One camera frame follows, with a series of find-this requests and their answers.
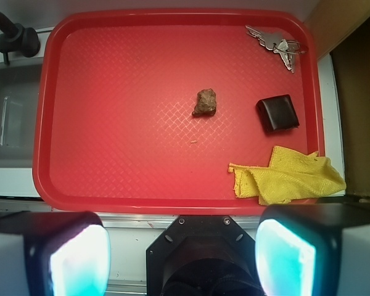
microfiber cloth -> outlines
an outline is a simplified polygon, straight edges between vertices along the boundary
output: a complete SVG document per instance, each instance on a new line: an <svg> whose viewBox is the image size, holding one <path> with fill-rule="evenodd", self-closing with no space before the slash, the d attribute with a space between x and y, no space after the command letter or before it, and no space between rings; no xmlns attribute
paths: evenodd
<svg viewBox="0 0 370 296"><path fill-rule="evenodd" d="M259 204L287 204L294 199L322 197L346 188L327 157L304 155L274 146L268 168L229 164L239 198L259 196Z"/></svg>

sink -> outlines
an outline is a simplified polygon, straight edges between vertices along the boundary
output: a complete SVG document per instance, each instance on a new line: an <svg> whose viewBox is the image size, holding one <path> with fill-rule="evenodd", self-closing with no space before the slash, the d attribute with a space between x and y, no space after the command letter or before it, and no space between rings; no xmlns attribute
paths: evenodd
<svg viewBox="0 0 370 296"><path fill-rule="evenodd" d="M42 63L0 64L0 168L31 168Z"/></svg>

keys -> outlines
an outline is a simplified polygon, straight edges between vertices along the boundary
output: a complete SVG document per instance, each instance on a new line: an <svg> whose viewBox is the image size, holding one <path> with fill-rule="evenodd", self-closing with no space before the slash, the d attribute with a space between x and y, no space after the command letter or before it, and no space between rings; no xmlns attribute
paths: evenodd
<svg viewBox="0 0 370 296"><path fill-rule="evenodd" d="M285 67L292 73L295 73L295 53L299 50L299 43L297 41L288 42L280 32L266 33L258 31L248 25L245 27L248 30L248 35L257 38L260 45L268 50L273 51L275 54L279 54Z"/></svg>

red tray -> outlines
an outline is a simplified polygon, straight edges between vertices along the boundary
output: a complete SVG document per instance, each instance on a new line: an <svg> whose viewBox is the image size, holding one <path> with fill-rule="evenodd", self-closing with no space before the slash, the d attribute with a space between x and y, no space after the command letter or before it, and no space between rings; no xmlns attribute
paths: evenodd
<svg viewBox="0 0 370 296"><path fill-rule="evenodd" d="M306 45L296 72L245 25ZM193 118L207 88L217 112ZM255 104L281 94L290 94L300 127L266 135ZM274 145L324 154L315 48L289 14L90 12L66 18L49 37L33 177L55 208L258 215L257 199L235 197L228 164L267 166Z"/></svg>

brown rock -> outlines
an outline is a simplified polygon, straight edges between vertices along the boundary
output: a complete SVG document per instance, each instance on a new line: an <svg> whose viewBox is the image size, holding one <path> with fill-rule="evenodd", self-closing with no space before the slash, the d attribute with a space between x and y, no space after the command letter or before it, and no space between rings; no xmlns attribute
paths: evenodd
<svg viewBox="0 0 370 296"><path fill-rule="evenodd" d="M192 115L199 117L202 115L213 116L216 112L216 94L210 89L203 89L197 93L197 104Z"/></svg>

